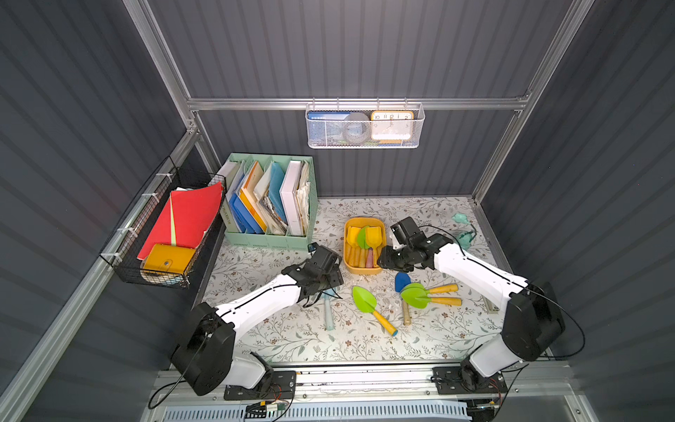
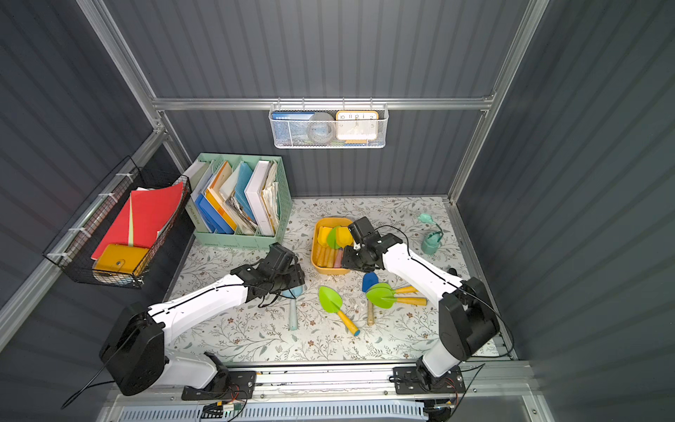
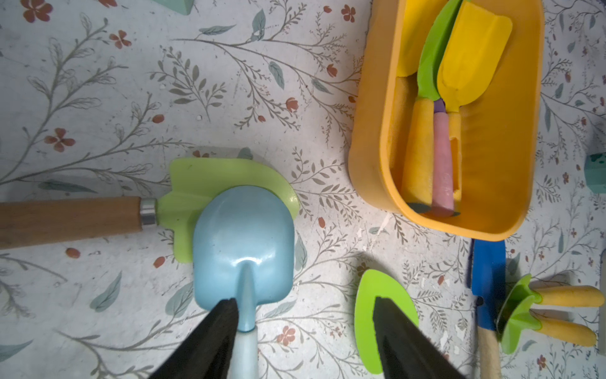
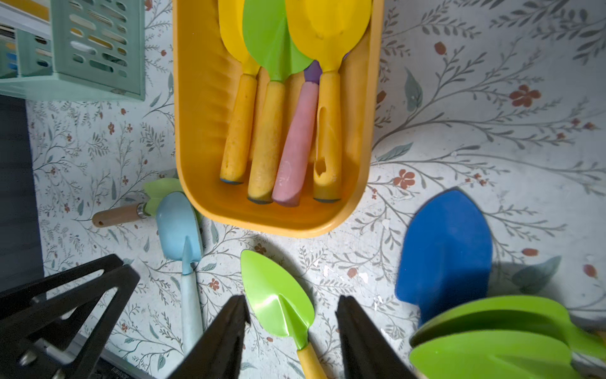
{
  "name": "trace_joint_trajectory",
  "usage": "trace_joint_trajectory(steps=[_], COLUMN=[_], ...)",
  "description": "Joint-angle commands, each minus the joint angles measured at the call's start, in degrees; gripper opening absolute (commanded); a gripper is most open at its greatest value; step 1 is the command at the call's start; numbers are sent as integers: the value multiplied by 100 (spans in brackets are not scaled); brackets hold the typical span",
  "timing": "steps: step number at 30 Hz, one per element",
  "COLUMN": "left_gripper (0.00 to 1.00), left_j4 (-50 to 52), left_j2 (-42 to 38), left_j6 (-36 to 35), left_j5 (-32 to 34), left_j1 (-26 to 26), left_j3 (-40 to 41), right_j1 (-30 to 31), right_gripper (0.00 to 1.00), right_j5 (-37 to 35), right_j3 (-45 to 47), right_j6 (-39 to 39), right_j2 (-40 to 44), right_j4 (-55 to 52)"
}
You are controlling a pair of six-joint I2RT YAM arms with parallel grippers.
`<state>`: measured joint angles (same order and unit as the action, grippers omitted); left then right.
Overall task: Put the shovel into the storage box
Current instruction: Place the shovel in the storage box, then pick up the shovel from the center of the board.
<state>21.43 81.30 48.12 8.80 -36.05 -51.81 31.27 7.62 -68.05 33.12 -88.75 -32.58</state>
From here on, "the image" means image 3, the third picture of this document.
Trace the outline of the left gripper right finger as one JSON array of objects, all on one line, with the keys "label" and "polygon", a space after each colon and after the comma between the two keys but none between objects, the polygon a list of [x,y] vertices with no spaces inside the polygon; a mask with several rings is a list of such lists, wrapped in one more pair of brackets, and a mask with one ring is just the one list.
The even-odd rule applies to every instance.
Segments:
[{"label": "left gripper right finger", "polygon": [[386,378],[463,377],[391,299],[376,299],[372,320]]}]

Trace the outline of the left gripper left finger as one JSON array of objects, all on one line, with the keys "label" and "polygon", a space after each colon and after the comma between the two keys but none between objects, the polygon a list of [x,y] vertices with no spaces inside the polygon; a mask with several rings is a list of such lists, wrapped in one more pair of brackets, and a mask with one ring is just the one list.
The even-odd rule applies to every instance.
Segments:
[{"label": "left gripper left finger", "polygon": [[151,377],[226,378],[237,328],[236,300],[219,301]]}]

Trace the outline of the light blue shovel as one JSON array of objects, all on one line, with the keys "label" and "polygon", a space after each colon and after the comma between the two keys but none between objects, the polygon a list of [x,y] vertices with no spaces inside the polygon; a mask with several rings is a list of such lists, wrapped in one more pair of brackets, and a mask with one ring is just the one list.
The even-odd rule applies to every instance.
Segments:
[{"label": "light blue shovel", "polygon": [[232,378],[259,376],[257,307],[290,293],[294,239],[286,205],[257,186],[228,189],[200,214],[193,234],[193,292],[204,310],[222,300],[237,302]]}]

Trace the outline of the purple shovel pink handle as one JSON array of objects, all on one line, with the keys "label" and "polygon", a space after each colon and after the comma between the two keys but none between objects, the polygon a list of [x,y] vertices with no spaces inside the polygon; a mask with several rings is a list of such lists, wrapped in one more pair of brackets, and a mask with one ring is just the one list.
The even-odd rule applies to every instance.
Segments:
[{"label": "purple shovel pink handle", "polygon": [[449,118],[442,99],[434,102],[433,113],[433,181],[432,214],[449,217],[454,214],[453,162]]}]

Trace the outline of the yellow scoop shovel slotted handle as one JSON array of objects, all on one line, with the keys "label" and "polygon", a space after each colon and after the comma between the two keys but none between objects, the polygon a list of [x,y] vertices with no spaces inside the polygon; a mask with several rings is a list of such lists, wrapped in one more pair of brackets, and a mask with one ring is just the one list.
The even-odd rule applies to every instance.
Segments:
[{"label": "yellow scoop shovel slotted handle", "polygon": [[448,115],[454,216],[461,213],[462,201],[461,107],[479,99],[489,87],[512,29],[509,17],[464,1],[440,63],[437,85]]}]

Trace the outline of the yellow rake-edged shovel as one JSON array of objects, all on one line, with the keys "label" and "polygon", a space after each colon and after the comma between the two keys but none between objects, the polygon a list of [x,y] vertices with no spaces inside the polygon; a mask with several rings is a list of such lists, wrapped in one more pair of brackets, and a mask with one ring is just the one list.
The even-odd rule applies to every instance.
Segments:
[{"label": "yellow rake-edged shovel", "polygon": [[433,113],[439,98],[432,83],[434,53],[423,56],[445,1],[407,1],[396,69],[395,109],[408,120],[402,125],[407,142],[402,181],[408,186],[430,185],[433,177]]}]

